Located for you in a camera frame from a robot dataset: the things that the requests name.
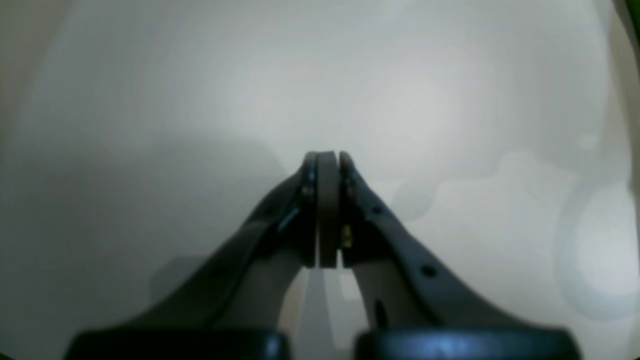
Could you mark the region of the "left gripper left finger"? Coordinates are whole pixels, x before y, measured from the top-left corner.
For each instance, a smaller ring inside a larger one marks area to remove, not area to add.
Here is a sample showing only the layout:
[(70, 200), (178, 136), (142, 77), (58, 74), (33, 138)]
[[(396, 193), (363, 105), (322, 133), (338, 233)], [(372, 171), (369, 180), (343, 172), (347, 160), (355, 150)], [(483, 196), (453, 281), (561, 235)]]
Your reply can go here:
[(76, 337), (67, 360), (288, 360), (278, 331), (291, 283), (316, 260), (317, 152), (279, 183), (178, 289), (140, 315)]

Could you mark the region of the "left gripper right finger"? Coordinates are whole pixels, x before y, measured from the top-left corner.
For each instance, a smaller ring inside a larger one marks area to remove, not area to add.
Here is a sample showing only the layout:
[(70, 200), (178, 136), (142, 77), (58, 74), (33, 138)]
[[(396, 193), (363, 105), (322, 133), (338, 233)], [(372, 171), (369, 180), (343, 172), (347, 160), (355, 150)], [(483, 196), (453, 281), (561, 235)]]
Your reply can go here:
[(567, 329), (499, 309), (420, 243), (339, 153), (343, 264), (370, 329), (356, 360), (580, 360)]

